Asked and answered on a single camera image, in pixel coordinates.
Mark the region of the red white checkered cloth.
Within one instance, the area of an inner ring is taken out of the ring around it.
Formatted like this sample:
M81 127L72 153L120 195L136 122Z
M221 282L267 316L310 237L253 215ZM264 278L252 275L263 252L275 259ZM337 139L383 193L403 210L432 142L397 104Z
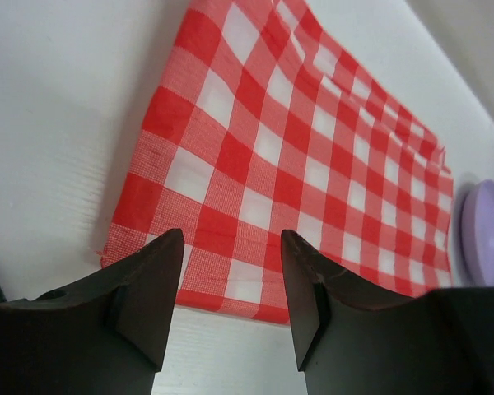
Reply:
M144 116L102 267L184 233L176 301L286 324L280 234L386 289L448 287L437 137L303 1L193 1Z

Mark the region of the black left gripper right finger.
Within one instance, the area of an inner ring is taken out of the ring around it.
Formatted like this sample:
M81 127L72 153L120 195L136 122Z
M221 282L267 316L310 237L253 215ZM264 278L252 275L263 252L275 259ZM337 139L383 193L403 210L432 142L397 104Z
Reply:
M282 271L310 394L494 394L494 287L411 298L326 258L293 230Z

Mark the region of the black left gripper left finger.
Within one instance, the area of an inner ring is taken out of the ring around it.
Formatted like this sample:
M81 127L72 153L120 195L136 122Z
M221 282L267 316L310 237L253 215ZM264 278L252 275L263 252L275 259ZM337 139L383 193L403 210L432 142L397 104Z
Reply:
M184 256L172 229L35 300L0 303L0 394L148 394Z

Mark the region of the lilac plastic plate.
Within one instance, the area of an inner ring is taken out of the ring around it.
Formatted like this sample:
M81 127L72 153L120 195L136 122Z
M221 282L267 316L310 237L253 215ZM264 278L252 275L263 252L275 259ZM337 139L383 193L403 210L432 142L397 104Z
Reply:
M464 261L473 284L494 287L493 180L483 180L466 195L460 234Z

